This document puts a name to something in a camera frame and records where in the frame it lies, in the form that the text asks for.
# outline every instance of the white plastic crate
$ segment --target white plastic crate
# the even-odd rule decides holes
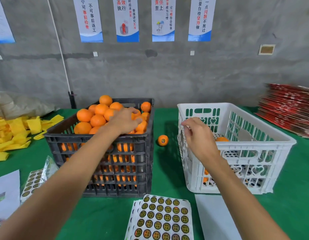
[[[210,174],[185,140],[181,122],[199,117],[209,125],[218,149],[253,194],[273,192],[273,186],[296,140],[230,103],[178,104],[178,143],[187,188],[194,193],[220,193]]]

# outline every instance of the red cardboard stack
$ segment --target red cardboard stack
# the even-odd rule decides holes
[[[265,120],[309,138],[309,88],[280,84],[265,85],[268,94],[256,113]]]

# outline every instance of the black plastic crate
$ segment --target black plastic crate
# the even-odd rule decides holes
[[[84,197],[142,197],[151,192],[153,163],[153,98],[114,98],[125,107],[141,111],[141,104],[152,105],[144,134],[119,136],[107,150],[85,189]],[[93,135],[74,134],[77,115],[61,121],[44,134],[54,161],[60,167]]]

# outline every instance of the plastic crate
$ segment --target plastic crate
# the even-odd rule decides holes
[[[142,197],[151,192],[152,184],[154,99],[114,98],[113,102],[120,102],[125,107],[135,107],[139,110],[143,102],[150,102],[152,109],[148,127],[144,134],[124,134],[112,143],[100,159],[83,196]],[[44,134],[54,161],[59,167],[93,136],[74,134],[73,128],[77,123],[78,119],[74,114]],[[123,148],[122,152],[118,150],[118,145]]]
[[[253,194],[273,192],[291,147],[296,141],[253,115],[230,103],[178,104],[178,143],[187,188],[194,193],[220,193],[210,174],[194,156],[181,122],[199,117],[215,137],[221,156]]]

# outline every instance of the hand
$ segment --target hand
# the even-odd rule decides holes
[[[221,158],[209,126],[198,117],[189,118],[181,123],[189,148],[202,163],[210,164]]]
[[[118,129],[120,134],[127,134],[137,128],[137,126],[142,122],[141,118],[132,120],[131,113],[136,114],[137,112],[138,110],[133,107],[115,111],[114,116],[110,117],[109,125],[112,125],[114,128]]]

